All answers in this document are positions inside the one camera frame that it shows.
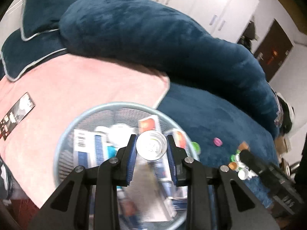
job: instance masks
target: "white wardrobe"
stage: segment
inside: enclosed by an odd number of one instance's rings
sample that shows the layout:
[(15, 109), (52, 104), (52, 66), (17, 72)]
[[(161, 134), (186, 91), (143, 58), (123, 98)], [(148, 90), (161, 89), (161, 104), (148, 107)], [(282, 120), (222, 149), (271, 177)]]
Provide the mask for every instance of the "white wardrobe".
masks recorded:
[(259, 3), (258, 0), (154, 0), (197, 21), (213, 37), (237, 42)]

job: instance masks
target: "white wall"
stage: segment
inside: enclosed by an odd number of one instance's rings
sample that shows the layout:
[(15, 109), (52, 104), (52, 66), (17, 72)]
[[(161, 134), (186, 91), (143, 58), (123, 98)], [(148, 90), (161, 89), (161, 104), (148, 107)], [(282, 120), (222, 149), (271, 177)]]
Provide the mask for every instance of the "white wall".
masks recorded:
[(295, 122), (289, 132), (292, 151), (286, 156), (290, 163), (299, 161), (307, 132), (307, 47), (294, 44), (270, 85), (294, 107)]
[(284, 155), (284, 158), (291, 165), (297, 161), (300, 161), (302, 156), (302, 150), (304, 147), (307, 132), (307, 123), (300, 128), (292, 137), (290, 137), (290, 143), (292, 150)]
[(256, 34), (259, 36), (259, 39), (258, 41), (252, 41), (252, 52), (255, 52), (258, 45), (262, 42), (274, 19), (278, 21), (292, 43), (294, 43), (299, 33), (290, 15), (278, 0), (259, 0), (254, 18)]

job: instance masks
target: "long blue pillow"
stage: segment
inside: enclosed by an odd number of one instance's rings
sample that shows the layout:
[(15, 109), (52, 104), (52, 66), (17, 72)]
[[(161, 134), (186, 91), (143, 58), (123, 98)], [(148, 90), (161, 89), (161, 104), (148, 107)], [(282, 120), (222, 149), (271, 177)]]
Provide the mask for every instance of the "long blue pillow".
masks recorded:
[(59, 30), (71, 53), (113, 57), (193, 80), (278, 135), (277, 103), (253, 55), (213, 38), (175, 9), (151, 0), (77, 0)]

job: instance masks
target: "brown door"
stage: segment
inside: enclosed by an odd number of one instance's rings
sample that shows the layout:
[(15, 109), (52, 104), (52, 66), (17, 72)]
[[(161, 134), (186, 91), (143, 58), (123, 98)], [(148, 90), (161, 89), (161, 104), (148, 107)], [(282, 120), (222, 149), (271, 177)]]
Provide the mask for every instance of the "brown door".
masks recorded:
[(269, 82), (293, 47), (281, 26), (274, 20), (268, 34), (254, 53)]

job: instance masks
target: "pink bottle cap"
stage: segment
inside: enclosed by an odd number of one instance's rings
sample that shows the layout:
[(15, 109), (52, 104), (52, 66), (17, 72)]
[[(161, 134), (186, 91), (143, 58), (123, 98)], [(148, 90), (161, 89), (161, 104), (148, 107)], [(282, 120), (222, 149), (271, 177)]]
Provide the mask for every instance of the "pink bottle cap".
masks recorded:
[(219, 139), (219, 138), (217, 138), (217, 137), (215, 137), (215, 138), (213, 139), (213, 143), (214, 143), (216, 146), (218, 146), (218, 147), (222, 146), (222, 144), (223, 144), (223, 142), (221, 141), (221, 139)]

